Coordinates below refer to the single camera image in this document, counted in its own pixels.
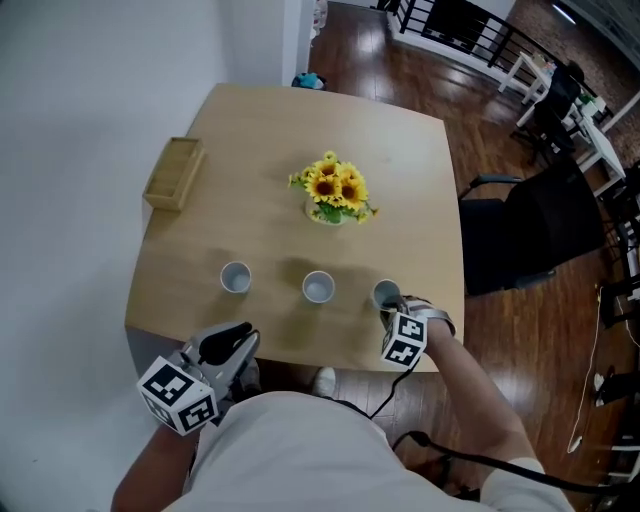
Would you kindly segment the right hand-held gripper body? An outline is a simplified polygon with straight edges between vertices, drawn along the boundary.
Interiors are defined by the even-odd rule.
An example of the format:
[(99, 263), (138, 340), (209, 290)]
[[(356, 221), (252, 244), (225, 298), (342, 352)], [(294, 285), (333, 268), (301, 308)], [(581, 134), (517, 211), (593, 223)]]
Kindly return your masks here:
[[(398, 368), (413, 369), (425, 352), (428, 343), (428, 324), (443, 321), (452, 335), (456, 327), (449, 314), (437, 309), (429, 301), (409, 296), (410, 313), (397, 312), (392, 324), (385, 329), (380, 359)], [(388, 307), (388, 298), (383, 302)]]

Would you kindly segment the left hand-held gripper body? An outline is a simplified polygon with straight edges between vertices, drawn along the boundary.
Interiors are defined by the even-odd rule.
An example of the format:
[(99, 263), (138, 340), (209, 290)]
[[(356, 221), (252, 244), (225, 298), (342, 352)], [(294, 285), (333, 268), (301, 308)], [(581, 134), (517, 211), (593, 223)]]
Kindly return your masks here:
[(240, 379), (233, 380), (231, 358), (222, 365), (199, 364), (199, 345), (205, 336), (243, 322), (227, 322), (193, 335), (183, 348), (159, 356), (137, 383), (150, 413), (165, 426), (186, 436), (226, 414)]

